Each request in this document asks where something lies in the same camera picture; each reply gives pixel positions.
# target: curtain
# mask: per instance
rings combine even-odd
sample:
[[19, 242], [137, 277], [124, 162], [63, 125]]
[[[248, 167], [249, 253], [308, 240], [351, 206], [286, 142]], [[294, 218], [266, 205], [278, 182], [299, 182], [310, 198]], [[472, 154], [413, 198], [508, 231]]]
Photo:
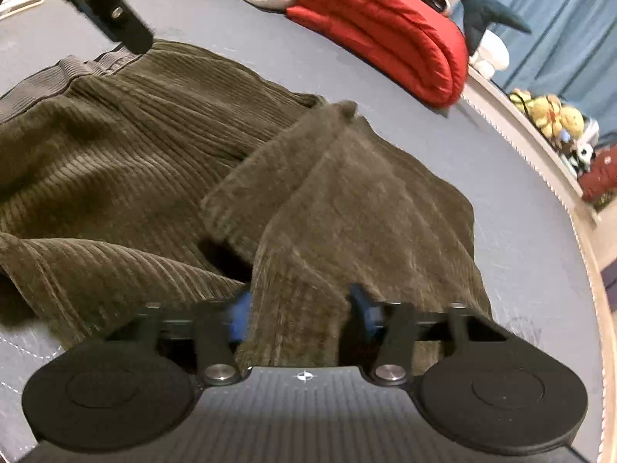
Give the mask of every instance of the curtain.
[[[518, 87], [558, 94], [587, 116], [600, 133], [617, 129], [617, 0], [500, 0], [531, 26], [525, 35], [490, 28], [510, 52], [510, 66], [494, 80], [505, 91]], [[462, 25], [460, 4], [453, 19]]]

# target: screw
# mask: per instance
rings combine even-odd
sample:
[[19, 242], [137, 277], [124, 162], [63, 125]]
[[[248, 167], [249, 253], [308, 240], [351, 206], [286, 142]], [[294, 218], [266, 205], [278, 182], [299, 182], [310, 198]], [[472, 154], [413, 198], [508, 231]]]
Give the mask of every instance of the screw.
[[229, 381], [236, 375], [236, 370], [226, 363], [216, 363], [206, 368], [206, 376], [214, 381]]
[[402, 380], [406, 375], [405, 369], [400, 365], [387, 363], [375, 369], [375, 376], [379, 379], [395, 382]]

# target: red folded garment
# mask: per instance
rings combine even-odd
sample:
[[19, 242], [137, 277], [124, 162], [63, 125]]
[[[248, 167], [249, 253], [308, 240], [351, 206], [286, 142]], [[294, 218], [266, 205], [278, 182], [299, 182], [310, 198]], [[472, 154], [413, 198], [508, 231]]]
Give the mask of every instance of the red folded garment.
[[465, 38], [420, 0], [296, 0], [287, 16], [356, 52], [413, 95], [438, 107], [460, 97]]

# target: white logo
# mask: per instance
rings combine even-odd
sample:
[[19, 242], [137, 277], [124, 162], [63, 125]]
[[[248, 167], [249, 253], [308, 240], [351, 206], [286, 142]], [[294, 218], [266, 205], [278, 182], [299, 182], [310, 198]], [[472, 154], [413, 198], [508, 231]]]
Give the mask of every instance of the white logo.
[[309, 371], [302, 371], [300, 374], [297, 374], [294, 377], [298, 378], [300, 381], [306, 383], [307, 381], [310, 381], [313, 378], [316, 378], [317, 376], [315, 376], [314, 374], [310, 373]]

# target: brown fabric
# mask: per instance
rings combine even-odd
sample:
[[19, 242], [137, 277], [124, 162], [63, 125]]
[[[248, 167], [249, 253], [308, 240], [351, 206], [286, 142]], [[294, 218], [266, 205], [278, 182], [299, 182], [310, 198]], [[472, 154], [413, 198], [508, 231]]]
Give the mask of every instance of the brown fabric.
[[490, 315], [461, 193], [352, 102], [203, 49], [158, 42], [74, 79], [0, 125], [0, 157], [0, 266], [70, 343], [147, 301], [229, 297], [221, 246], [252, 267], [245, 365], [335, 365], [351, 282]]

